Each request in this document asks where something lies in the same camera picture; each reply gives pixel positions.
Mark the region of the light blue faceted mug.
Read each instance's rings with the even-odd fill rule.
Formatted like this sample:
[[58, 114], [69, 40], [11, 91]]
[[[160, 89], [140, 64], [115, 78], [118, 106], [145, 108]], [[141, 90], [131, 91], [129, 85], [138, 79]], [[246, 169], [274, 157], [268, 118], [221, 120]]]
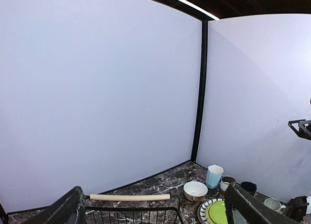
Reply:
[[223, 172], [224, 172], [224, 169], [221, 166], [218, 166], [218, 165], [208, 166], [207, 176], [206, 176], [206, 186], [209, 189], [217, 188], [222, 178]]

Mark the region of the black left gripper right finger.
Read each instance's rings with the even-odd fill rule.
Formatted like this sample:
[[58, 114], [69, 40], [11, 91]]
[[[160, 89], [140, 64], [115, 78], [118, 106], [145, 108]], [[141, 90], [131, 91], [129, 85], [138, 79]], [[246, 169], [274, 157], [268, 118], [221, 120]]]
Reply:
[[266, 207], [238, 184], [225, 192], [225, 214], [229, 224], [296, 224], [297, 221]]

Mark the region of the yellow ribbed plate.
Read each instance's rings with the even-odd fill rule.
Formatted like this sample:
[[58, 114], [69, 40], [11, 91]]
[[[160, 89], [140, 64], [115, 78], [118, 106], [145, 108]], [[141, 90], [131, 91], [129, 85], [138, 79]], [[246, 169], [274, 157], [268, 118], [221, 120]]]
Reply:
[[209, 214], [209, 210], [211, 208], [211, 206], [213, 205], [213, 203], [209, 204], [207, 207], [206, 207], [206, 210], [205, 210], [205, 218], [206, 218], [206, 221], [209, 223], [209, 224], [216, 224], [216, 222], [213, 221], [213, 219], [211, 218], [210, 214]]

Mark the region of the beige patterned bowl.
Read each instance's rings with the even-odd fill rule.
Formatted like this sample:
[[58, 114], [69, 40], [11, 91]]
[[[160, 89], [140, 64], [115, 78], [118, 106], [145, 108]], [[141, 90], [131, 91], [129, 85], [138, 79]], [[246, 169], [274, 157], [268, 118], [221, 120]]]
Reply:
[[205, 184], [198, 181], [190, 181], [183, 186], [184, 196], [191, 202], [199, 202], [208, 193], [208, 188]]

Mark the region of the bright green plate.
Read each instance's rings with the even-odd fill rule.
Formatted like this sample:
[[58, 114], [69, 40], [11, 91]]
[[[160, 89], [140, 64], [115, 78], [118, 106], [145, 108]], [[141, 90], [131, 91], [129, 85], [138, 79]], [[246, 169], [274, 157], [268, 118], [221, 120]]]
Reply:
[[208, 214], [215, 224], [228, 224], [224, 201], [212, 203]]

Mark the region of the black white striped plate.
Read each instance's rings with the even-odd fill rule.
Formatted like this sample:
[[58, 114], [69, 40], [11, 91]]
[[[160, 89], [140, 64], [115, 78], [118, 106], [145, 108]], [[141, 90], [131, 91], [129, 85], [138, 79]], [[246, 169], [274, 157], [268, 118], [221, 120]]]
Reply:
[[224, 201], [224, 198], [214, 198], [214, 199], [210, 199], [202, 203], [197, 209], [197, 217], [198, 217], [199, 223], [208, 224], [205, 218], [206, 207], [211, 203], [217, 203], [217, 202], [222, 202], [222, 201]]

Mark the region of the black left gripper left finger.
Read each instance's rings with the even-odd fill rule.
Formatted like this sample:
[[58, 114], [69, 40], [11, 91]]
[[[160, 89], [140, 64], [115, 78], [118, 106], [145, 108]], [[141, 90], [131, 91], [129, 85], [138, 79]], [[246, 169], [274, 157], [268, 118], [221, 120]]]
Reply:
[[83, 190], [73, 187], [45, 210], [23, 224], [84, 224], [86, 205]]

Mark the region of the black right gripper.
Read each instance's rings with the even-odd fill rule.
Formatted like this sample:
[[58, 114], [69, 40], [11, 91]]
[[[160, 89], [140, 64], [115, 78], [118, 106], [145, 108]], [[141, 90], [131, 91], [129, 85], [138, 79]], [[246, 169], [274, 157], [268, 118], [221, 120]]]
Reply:
[[294, 133], [301, 138], [310, 139], [311, 138], [311, 121], [305, 120], [294, 120], [289, 121], [288, 126], [294, 131]]

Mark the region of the dark green mug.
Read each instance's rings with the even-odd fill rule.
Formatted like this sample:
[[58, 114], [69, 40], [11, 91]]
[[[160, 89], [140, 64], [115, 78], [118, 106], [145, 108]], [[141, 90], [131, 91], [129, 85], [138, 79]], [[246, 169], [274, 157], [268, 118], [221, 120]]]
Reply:
[[249, 194], [251, 194], [252, 196], [254, 196], [257, 191], [257, 185], [249, 181], [241, 182], [241, 188], [244, 189]]

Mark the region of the striped round mug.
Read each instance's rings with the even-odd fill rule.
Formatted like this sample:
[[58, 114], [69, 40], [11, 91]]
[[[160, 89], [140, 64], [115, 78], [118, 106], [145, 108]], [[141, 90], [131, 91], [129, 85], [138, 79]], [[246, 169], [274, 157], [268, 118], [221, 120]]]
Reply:
[[286, 210], [286, 206], [282, 205], [280, 201], [274, 199], [274, 198], [267, 198], [264, 201], [264, 205], [271, 210], [278, 212], [282, 214]]

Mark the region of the white steel tumbler cup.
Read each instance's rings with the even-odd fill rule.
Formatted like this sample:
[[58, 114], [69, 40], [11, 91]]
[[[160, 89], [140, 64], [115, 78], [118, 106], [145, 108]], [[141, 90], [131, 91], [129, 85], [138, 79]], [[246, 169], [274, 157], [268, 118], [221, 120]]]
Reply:
[[225, 192], [229, 185], [234, 185], [236, 183], [236, 179], [231, 176], [223, 176], [220, 181], [220, 195], [224, 196]]

